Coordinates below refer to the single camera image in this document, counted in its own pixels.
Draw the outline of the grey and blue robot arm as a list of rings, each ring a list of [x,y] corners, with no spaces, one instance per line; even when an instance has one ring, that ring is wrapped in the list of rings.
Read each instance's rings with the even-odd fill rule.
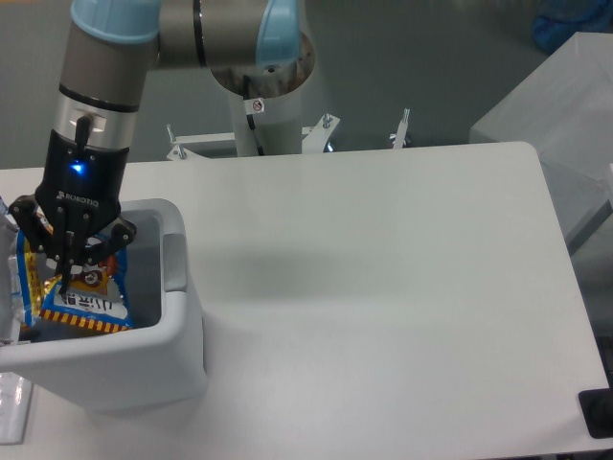
[[[153,68],[266,69],[299,56],[293,1],[75,1],[41,183],[10,207],[68,284],[132,243],[119,200]]]

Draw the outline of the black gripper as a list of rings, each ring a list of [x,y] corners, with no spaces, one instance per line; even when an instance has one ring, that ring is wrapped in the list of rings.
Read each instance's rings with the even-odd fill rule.
[[[128,153],[128,148],[80,148],[53,130],[35,199],[22,195],[9,207],[31,248],[56,263],[61,296],[67,293],[75,267],[96,265],[136,237],[136,226],[120,217]],[[36,214],[38,205],[52,232]]]

